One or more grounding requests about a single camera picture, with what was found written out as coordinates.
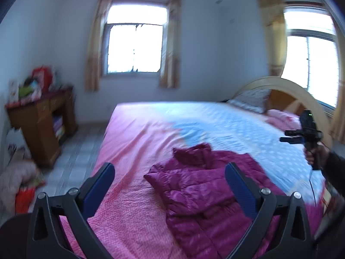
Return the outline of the person's right hand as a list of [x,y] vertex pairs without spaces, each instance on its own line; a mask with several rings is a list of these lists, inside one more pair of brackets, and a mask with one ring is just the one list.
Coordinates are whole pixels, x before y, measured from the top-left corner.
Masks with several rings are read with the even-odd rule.
[[325,166],[330,154],[330,149],[323,143],[319,142],[318,145],[312,150],[303,149],[305,159],[312,168],[321,169]]

